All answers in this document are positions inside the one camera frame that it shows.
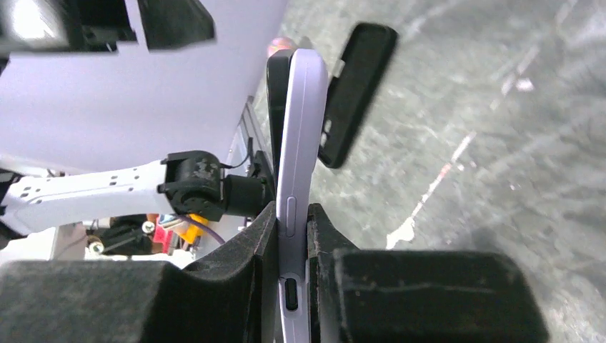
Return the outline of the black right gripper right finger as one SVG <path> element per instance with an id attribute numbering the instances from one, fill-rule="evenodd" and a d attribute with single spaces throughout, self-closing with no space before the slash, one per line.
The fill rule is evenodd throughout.
<path id="1" fill-rule="evenodd" d="M 547 342 L 521 269 L 503 254 L 359 249 L 309 207 L 313 342 Z"/>

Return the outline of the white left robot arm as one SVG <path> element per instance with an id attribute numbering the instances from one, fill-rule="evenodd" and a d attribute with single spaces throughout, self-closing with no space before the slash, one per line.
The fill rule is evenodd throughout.
<path id="1" fill-rule="evenodd" d="M 12 236 L 173 212 L 170 154 L 224 157 L 285 1 L 3 1 L 1 158 L 63 172 L 1 193 Z"/>

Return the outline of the black smartphone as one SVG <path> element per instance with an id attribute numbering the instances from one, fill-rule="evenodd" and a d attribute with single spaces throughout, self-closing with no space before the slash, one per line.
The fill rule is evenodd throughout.
<path id="1" fill-rule="evenodd" d="M 295 50 L 291 49 L 279 50 L 267 60 L 267 105 L 275 186 L 277 186 L 279 176 L 289 70 L 294 52 Z"/>

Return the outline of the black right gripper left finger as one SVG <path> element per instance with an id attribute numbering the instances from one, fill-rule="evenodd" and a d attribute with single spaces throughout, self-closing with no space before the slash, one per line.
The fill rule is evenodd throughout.
<path id="1" fill-rule="evenodd" d="M 11 262 L 3 342 L 272 342 L 276 207 L 180 269 L 169 262 Z"/>

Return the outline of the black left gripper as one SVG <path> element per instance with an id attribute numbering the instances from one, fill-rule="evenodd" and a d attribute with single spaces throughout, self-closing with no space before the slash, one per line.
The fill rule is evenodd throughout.
<path id="1" fill-rule="evenodd" d="M 175 50 L 216 39 L 198 0 L 138 0 L 149 50 Z M 3 0 L 1 58 L 12 53 L 114 52 L 136 41 L 124 1 Z"/>

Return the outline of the black phone case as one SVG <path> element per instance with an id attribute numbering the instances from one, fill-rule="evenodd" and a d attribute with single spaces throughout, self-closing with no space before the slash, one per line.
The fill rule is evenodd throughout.
<path id="1" fill-rule="evenodd" d="M 351 31 L 330 81 L 319 160 L 330 169 L 347 159 L 358 128 L 372 102 L 397 45 L 398 33 L 381 24 L 359 22 Z"/>

